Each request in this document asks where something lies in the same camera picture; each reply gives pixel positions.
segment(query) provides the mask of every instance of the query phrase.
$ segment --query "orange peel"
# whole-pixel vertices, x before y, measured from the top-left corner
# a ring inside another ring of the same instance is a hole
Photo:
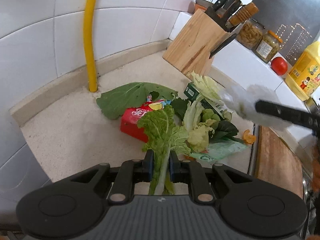
[[[249,129],[244,131],[242,139],[246,144],[253,144],[256,141],[256,137],[253,134],[250,134]]]

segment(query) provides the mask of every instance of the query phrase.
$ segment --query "red box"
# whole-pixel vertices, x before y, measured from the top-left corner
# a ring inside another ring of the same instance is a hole
[[[148,136],[143,132],[144,129],[137,127],[138,120],[147,112],[162,109],[168,103],[170,102],[167,100],[159,100],[155,103],[145,102],[141,107],[126,109],[121,117],[120,131],[140,141],[148,142]]]

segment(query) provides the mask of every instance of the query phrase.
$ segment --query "wooden knife block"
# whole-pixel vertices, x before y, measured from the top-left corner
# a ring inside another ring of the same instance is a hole
[[[202,10],[197,10],[163,54],[163,58],[190,78],[192,71],[207,75],[216,49],[231,34]]]

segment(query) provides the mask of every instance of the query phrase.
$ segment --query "wooden knife handle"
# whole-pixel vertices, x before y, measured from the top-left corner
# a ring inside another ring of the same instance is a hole
[[[236,12],[236,14],[230,18],[229,22],[232,26],[236,26],[251,18],[258,11],[258,7],[253,2],[248,3]]]

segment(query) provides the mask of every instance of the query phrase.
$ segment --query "jar label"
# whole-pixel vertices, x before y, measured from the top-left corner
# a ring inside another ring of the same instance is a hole
[[[272,47],[264,40],[262,40],[259,46],[257,47],[256,51],[261,55],[261,57],[267,58],[269,53],[272,51]]]

